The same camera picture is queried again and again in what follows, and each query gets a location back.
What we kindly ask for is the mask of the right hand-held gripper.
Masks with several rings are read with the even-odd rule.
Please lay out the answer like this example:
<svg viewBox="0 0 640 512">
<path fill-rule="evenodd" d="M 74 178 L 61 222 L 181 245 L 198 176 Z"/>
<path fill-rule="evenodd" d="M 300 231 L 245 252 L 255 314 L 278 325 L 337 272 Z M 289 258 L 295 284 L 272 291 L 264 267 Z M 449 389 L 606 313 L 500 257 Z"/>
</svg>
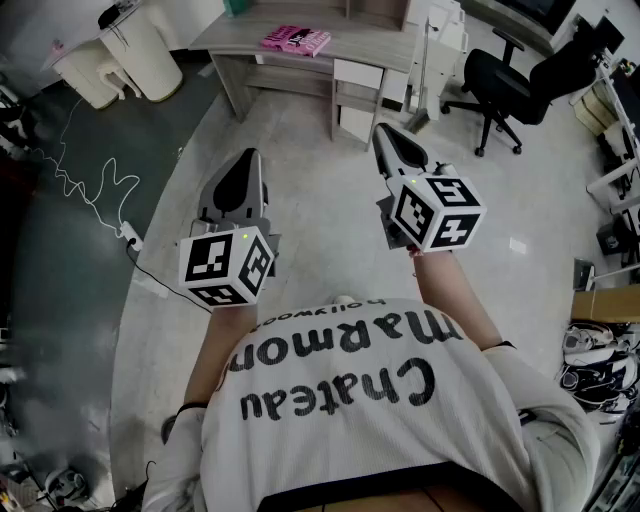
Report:
<svg viewBox="0 0 640 512">
<path fill-rule="evenodd" d="M 428 172 L 428 154 L 407 130 L 380 123 L 372 142 L 389 190 L 377 202 L 389 248 L 430 253 L 468 247 L 487 212 L 471 180 L 450 163 Z"/>
</svg>

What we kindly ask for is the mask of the pink book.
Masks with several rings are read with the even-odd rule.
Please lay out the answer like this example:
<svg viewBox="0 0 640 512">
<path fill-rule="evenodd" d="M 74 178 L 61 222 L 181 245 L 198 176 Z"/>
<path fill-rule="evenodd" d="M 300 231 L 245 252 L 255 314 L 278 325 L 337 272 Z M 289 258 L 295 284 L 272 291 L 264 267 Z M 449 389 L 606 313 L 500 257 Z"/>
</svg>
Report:
<svg viewBox="0 0 640 512">
<path fill-rule="evenodd" d="M 328 31 L 282 25 L 261 41 L 268 50 L 314 58 L 330 42 Z"/>
</svg>

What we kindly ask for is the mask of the person's left forearm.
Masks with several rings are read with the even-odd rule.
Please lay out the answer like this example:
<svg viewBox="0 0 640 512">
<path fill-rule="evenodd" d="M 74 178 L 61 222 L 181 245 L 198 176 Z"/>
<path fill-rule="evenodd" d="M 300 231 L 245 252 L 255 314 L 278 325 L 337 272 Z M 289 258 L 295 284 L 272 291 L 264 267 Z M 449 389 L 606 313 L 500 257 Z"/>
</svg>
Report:
<svg viewBox="0 0 640 512">
<path fill-rule="evenodd" d="M 216 308 L 212 311 L 186 387 L 184 405 L 208 405 L 231 353 L 256 325 L 256 305 Z"/>
</svg>

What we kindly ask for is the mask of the person's right forearm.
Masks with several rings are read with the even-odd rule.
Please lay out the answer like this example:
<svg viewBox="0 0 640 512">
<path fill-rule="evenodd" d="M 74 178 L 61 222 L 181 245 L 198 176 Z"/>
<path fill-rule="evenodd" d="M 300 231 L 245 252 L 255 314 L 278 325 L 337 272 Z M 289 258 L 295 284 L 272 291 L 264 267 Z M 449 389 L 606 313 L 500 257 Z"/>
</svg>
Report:
<svg viewBox="0 0 640 512">
<path fill-rule="evenodd" d="M 504 341 L 452 252 L 423 253 L 412 247 L 409 255 L 425 304 L 454 320 L 480 350 Z"/>
</svg>

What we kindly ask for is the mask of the wooden desk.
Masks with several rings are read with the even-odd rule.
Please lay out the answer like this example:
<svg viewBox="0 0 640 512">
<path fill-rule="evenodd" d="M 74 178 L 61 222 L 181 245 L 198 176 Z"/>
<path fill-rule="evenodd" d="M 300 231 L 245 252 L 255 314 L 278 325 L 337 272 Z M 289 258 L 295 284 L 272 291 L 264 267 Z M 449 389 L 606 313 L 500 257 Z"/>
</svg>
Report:
<svg viewBox="0 0 640 512">
<path fill-rule="evenodd" d="M 314 58 L 280 53 L 261 41 L 282 25 L 328 31 L 330 42 Z M 251 6 L 237 17 L 220 15 L 190 47 L 209 53 L 239 122 L 249 115 L 261 90 L 278 90 L 330 101 L 332 137 L 345 137 L 369 146 L 378 121 L 383 88 L 391 70 L 410 69 L 416 26 L 391 30 L 332 15 L 284 14 Z M 343 59 L 384 69 L 379 90 L 334 79 L 334 60 Z M 340 132 L 340 106 L 373 112 L 367 144 Z"/>
</svg>

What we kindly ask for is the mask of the black office chair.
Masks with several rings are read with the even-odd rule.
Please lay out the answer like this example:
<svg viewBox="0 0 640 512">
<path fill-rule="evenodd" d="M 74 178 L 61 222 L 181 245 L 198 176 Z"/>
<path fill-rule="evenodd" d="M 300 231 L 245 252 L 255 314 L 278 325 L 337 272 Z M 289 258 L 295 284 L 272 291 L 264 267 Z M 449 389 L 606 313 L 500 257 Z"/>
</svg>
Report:
<svg viewBox="0 0 640 512">
<path fill-rule="evenodd" d="M 475 148 L 478 157 L 485 154 L 492 124 L 514 141 L 513 153 L 521 154 L 523 143 L 507 124 L 507 119 L 512 117 L 529 126 L 541 124 L 552 101 L 593 83 L 606 49 L 599 31 L 584 24 L 558 52 L 524 76 L 511 66 L 513 51 L 522 51 L 524 45 L 497 28 L 493 33 L 505 42 L 503 56 L 498 59 L 486 51 L 474 49 L 465 62 L 462 91 L 473 94 L 476 101 L 447 100 L 440 106 L 443 114 L 456 108 L 483 115 L 481 143 Z"/>
</svg>

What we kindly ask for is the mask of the white desk with black equipment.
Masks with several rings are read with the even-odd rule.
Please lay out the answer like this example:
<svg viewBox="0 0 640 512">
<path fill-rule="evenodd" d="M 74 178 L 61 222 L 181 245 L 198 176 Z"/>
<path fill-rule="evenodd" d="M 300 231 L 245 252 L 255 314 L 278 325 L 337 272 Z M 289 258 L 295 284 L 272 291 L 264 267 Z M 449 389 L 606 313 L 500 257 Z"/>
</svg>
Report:
<svg viewBox="0 0 640 512">
<path fill-rule="evenodd" d="M 630 159 L 625 160 L 620 166 L 586 187 L 586 191 L 595 199 L 599 199 L 605 190 L 611 189 L 616 180 L 621 180 L 634 170 L 640 173 L 640 139 L 637 136 L 640 133 L 640 99 L 636 98 L 631 86 L 623 86 L 621 80 L 616 82 L 613 79 L 615 69 L 611 53 L 605 50 L 598 66 L 596 80 L 569 97 L 569 104 L 574 106 L 593 85 L 598 82 L 604 83 L 620 125 L 628 135 L 631 144 L 632 157 Z"/>
</svg>

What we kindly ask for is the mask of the white power strip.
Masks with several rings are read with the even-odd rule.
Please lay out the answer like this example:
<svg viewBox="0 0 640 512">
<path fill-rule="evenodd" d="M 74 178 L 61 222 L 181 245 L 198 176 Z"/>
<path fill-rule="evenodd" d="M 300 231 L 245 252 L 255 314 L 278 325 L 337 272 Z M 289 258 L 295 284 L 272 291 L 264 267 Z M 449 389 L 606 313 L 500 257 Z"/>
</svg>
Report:
<svg viewBox="0 0 640 512">
<path fill-rule="evenodd" d="M 136 252 L 143 248 L 144 240 L 128 221 L 121 224 L 121 235 L 127 242 L 127 247 Z"/>
</svg>

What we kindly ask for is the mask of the white drawer cabinet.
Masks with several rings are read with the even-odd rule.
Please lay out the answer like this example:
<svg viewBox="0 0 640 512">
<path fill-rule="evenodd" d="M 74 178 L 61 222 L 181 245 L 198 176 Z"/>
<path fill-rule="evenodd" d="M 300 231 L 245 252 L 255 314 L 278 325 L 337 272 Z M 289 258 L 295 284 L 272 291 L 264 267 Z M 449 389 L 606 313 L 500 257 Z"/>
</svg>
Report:
<svg viewBox="0 0 640 512">
<path fill-rule="evenodd" d="M 382 106 L 395 112 L 426 109 L 440 115 L 440 97 L 467 53 L 465 12 L 458 0 L 408 0 L 407 25 L 416 26 L 410 69 L 391 70 L 383 88 Z"/>
</svg>

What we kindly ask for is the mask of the small grey box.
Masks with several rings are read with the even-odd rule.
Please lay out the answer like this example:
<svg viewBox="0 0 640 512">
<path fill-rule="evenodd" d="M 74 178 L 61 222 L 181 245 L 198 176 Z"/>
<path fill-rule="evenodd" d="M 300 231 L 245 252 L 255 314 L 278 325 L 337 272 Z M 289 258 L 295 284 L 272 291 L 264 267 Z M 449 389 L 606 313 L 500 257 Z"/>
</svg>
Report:
<svg viewBox="0 0 640 512">
<path fill-rule="evenodd" d="M 587 291 L 592 283 L 592 275 L 594 274 L 594 264 L 585 259 L 574 259 L 573 273 L 573 289 L 575 291 Z"/>
</svg>

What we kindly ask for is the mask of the black computer monitor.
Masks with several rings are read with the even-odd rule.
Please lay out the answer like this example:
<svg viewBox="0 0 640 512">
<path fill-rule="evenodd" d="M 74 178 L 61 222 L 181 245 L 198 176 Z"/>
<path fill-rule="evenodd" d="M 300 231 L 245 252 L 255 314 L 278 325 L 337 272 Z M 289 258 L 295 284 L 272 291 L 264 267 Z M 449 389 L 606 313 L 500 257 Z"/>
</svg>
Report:
<svg viewBox="0 0 640 512">
<path fill-rule="evenodd" d="M 624 41 L 624 35 L 606 17 L 603 16 L 594 29 L 597 47 L 607 49 L 611 54 L 615 54 Z"/>
</svg>

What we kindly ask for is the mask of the cardboard box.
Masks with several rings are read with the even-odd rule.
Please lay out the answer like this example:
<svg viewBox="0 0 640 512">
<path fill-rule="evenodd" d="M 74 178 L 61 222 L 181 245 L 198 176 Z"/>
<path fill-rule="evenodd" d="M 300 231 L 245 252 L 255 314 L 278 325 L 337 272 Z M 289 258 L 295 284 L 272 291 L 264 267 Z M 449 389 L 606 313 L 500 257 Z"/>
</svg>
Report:
<svg viewBox="0 0 640 512">
<path fill-rule="evenodd" d="M 640 284 L 576 292 L 570 318 L 600 323 L 640 323 Z"/>
</svg>

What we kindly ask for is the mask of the person's white printed shirt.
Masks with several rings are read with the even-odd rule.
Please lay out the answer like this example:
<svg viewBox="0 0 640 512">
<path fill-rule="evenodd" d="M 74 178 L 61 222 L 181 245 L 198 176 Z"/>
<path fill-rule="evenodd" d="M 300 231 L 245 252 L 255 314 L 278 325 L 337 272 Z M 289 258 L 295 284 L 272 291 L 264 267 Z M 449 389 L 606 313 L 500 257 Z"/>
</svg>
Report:
<svg viewBox="0 0 640 512">
<path fill-rule="evenodd" d="M 591 420 L 509 343 L 482 350 L 414 300 L 254 327 L 181 407 L 143 512 L 286 512 L 440 484 L 494 512 L 581 512 Z"/>
</svg>

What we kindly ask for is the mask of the black white patterned bag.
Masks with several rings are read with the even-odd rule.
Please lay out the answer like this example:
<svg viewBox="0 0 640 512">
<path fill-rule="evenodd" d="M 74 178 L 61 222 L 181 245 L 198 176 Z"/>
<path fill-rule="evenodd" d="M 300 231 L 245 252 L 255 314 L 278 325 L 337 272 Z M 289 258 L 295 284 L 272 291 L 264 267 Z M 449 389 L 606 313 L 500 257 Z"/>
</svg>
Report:
<svg viewBox="0 0 640 512">
<path fill-rule="evenodd" d="M 600 424 L 622 418 L 640 395 L 640 325 L 574 321 L 556 381 Z"/>
</svg>

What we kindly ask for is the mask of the grey long-handled broom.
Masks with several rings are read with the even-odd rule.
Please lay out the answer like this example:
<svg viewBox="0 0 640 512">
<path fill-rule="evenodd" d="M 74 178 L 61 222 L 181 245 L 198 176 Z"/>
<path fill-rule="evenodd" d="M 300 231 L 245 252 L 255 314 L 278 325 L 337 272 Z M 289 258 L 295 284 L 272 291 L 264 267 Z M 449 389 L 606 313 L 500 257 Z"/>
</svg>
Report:
<svg viewBox="0 0 640 512">
<path fill-rule="evenodd" d="M 428 124 L 430 121 L 428 109 L 426 106 L 427 93 L 425 92 L 425 76 L 426 76 L 426 70 L 427 70 L 429 29 L 430 29 L 429 18 L 426 18 L 425 26 L 424 26 L 423 57 L 422 57 L 421 72 L 420 72 L 418 106 L 416 108 L 415 113 L 413 114 L 413 116 L 411 117 L 411 119 L 406 125 L 406 129 L 414 135 L 417 135 L 422 130 L 422 128 L 426 124 Z"/>
</svg>

